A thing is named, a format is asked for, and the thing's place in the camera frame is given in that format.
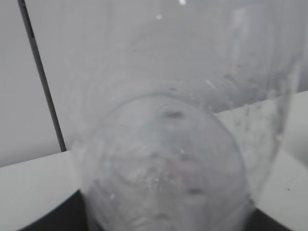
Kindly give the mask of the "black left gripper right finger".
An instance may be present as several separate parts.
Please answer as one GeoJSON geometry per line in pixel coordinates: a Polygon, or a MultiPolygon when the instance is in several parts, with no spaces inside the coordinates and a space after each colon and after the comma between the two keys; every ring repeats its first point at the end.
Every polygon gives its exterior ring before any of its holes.
{"type": "Polygon", "coordinates": [[[247,222],[247,231],[291,231],[263,211],[261,211],[255,201],[255,209],[247,222]]]}

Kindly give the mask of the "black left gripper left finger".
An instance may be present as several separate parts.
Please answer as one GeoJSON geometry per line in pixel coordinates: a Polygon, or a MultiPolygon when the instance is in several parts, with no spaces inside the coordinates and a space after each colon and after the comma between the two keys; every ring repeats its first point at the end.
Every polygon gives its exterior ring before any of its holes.
{"type": "Polygon", "coordinates": [[[80,191],[42,218],[23,228],[23,231],[87,231],[87,216],[80,191]]]}

